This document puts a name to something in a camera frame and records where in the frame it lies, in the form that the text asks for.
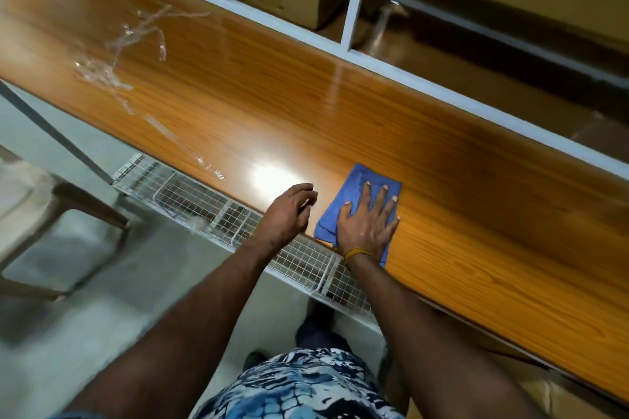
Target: wooden chair leg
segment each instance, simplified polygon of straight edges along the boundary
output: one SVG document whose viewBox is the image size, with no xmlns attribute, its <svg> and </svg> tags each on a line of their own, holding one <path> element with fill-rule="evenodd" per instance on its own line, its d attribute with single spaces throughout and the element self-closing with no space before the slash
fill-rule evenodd
<svg viewBox="0 0 629 419">
<path fill-rule="evenodd" d="M 68 296 L 65 291 L 52 290 L 41 286 L 28 285 L 0 276 L 0 295 L 20 296 L 22 298 L 39 298 L 55 301 Z"/>
<path fill-rule="evenodd" d="M 89 192 L 71 183 L 60 183 L 55 187 L 54 194 L 66 209 L 80 210 L 107 222 L 107 224 L 121 228 L 123 233 L 118 242 L 118 247 L 122 247 L 131 228 L 131 223 L 127 217 Z"/>
</svg>

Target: wooden countertop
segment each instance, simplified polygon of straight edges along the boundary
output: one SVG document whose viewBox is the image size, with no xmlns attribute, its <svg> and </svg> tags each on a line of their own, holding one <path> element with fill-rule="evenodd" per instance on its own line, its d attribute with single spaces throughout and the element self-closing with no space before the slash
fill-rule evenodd
<svg viewBox="0 0 629 419">
<path fill-rule="evenodd" d="M 155 33 L 123 50 L 130 115 L 77 48 L 165 4 L 208 15 L 157 21 L 166 62 Z M 200 0 L 2 0 L 0 28 L 0 77 L 203 183 L 263 211 L 313 182 L 309 234 L 354 163 L 399 179 L 392 275 L 629 400 L 624 180 Z"/>
</svg>

